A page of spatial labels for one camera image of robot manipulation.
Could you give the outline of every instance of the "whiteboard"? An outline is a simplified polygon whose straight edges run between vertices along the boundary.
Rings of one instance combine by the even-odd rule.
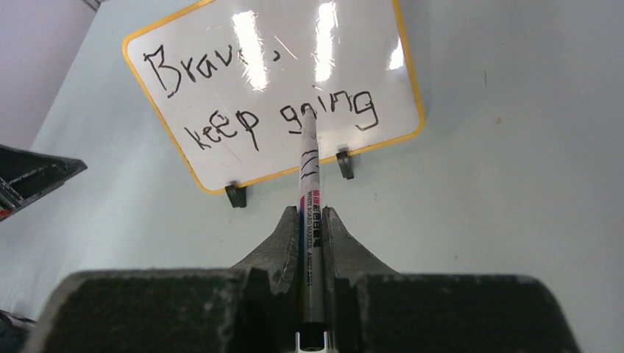
[[[325,162],[417,135],[404,38],[395,0],[213,0],[129,35],[123,53],[200,188],[218,193],[296,171],[307,104]]]

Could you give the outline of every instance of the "black marker end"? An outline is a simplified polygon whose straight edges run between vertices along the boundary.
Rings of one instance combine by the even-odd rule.
[[[325,348],[325,325],[315,322],[299,326],[299,349],[318,352]]]

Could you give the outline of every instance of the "whiteboard stand foot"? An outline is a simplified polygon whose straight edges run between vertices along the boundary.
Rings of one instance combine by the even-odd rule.
[[[353,173],[353,162],[351,156],[349,156],[349,151],[340,151],[336,154],[336,159],[338,160],[342,177],[346,180],[353,179],[355,175]]]
[[[227,198],[230,199],[232,207],[247,207],[247,186],[239,188],[236,184],[231,184],[225,187],[225,193],[227,194]]]

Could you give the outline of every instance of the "light blue surface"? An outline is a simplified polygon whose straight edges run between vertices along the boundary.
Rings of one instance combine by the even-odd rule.
[[[34,147],[89,169],[0,226],[3,309],[36,317],[82,269],[230,266],[296,203],[295,175],[244,210],[201,193],[123,61],[125,35],[189,3],[102,5]],[[326,165],[323,202],[398,271],[534,276],[585,352],[624,352],[624,5],[403,6],[428,124],[353,181]]]

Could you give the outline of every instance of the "pointed black object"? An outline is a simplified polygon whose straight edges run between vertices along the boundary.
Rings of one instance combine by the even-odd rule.
[[[86,168],[81,160],[0,145],[0,221],[60,187]]]

